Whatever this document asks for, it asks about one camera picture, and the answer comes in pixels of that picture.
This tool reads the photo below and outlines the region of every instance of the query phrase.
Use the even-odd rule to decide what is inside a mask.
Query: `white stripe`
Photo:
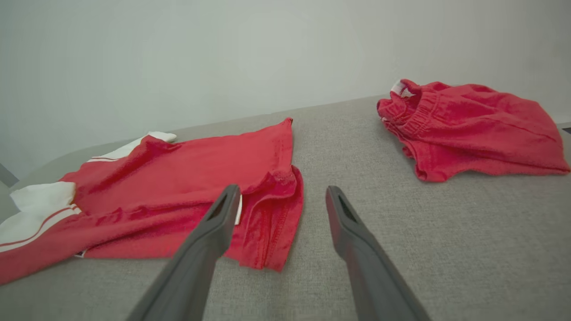
[[[16,214],[15,216],[20,215],[20,214],[26,215],[27,213],[20,212],[20,213]],[[72,209],[71,209],[71,206],[70,206],[70,207],[68,207],[66,210],[61,211],[61,212],[57,213],[56,215],[52,216],[52,217],[42,226],[42,228],[40,229],[40,231],[39,231],[33,238],[31,238],[31,239],[29,239],[29,240],[27,240],[27,241],[24,241],[24,242],[16,243],[16,244],[0,246],[0,252],[10,251],[10,250],[13,250],[13,249],[15,249],[15,248],[22,247],[22,246],[24,246],[24,245],[26,245],[26,244],[31,243],[31,242],[33,242],[34,240],[36,240],[37,238],[39,238],[40,235],[42,235],[44,232],[46,232],[50,227],[52,227],[53,225],[55,225],[56,223],[58,223],[58,222],[61,221],[62,219],[68,218],[68,217],[70,217],[70,216],[72,216],[72,215],[76,215],[76,214],[77,214],[77,213],[76,213],[74,210],[72,210]],[[33,234],[28,235],[28,237],[24,237],[24,238],[20,238],[20,239],[27,239],[27,238],[29,238],[29,237],[32,236],[32,235],[33,235]],[[4,241],[2,241],[1,243],[11,243],[11,242],[17,242],[17,241],[18,241],[18,240],[12,240],[12,241],[10,241],[10,242],[4,242]]]
[[[88,160],[86,163],[91,163],[91,162],[116,162],[116,161],[118,161],[118,159],[91,158],[91,159]]]
[[[41,216],[40,222],[54,212],[69,206],[74,195],[75,183],[71,182],[30,185],[10,193],[14,204],[21,212]]]
[[[101,156],[97,156],[97,157],[105,157],[105,158],[111,158],[113,160],[110,159],[90,159],[88,160],[88,162],[113,162],[113,161],[117,161],[119,158],[123,158],[123,157],[127,157],[129,156],[129,154],[133,151],[133,149],[135,149],[135,147],[139,146],[139,144],[141,144],[141,141],[143,140],[143,138],[145,138],[146,136],[153,136],[156,139],[160,139],[162,141],[165,142],[172,142],[176,139],[176,135],[175,134],[170,134],[170,133],[162,133],[160,131],[150,131],[148,132],[147,135],[136,139],[132,142],[130,142],[129,144],[126,144],[124,146],[119,147],[118,149],[107,153],[105,155],[101,155]]]
[[[240,203],[238,204],[238,211],[236,212],[236,220],[234,225],[240,224],[240,217],[242,216],[242,194],[240,194]]]

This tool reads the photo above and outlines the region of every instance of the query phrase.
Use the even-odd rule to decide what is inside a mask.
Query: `red shorts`
[[[534,101],[485,86],[419,86],[403,79],[377,111],[416,160],[419,179],[444,182],[468,170],[490,175],[568,174],[561,136]]]

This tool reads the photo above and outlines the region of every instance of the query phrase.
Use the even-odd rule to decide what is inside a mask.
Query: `clothing tag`
[[[391,88],[391,91],[403,98],[414,96],[414,94],[408,91],[407,86],[401,81],[397,81]]]
[[[400,81],[397,81],[391,88],[391,91],[400,96],[403,93],[403,89],[405,89],[405,87],[406,87],[405,84],[401,83]]]
[[[76,258],[84,258],[84,257],[85,257],[85,252],[87,252],[87,250],[83,250],[83,251],[81,251],[81,252],[75,254],[74,256],[75,256]]]
[[[242,195],[240,194],[240,203],[238,204],[238,211],[236,213],[236,220],[234,226],[240,224],[240,216],[242,216]]]

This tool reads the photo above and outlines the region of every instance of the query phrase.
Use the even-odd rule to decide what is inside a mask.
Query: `gray couch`
[[[293,117],[305,205],[282,273],[218,261],[204,320],[355,320],[325,188],[343,189],[434,320],[571,319],[571,175],[446,183],[413,173],[376,114],[379,97],[176,130],[178,141],[240,134]],[[561,131],[571,161],[571,135]],[[55,182],[125,142],[56,159],[12,189]],[[1,217],[15,214],[6,196]],[[122,320],[166,260],[72,258],[0,287],[0,320]]]

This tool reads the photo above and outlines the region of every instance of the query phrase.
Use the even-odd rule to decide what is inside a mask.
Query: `red fabric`
[[[377,111],[405,144],[404,154],[416,160],[419,179],[444,182],[468,170],[569,173],[557,127],[537,102],[481,85],[401,84],[390,99],[379,100]]]
[[[291,123],[176,144],[147,136],[125,158],[83,164],[61,179],[77,184],[82,213],[0,253],[0,284],[85,249],[87,258],[169,257],[229,184],[240,186],[243,206],[225,256],[281,271],[303,205]]]

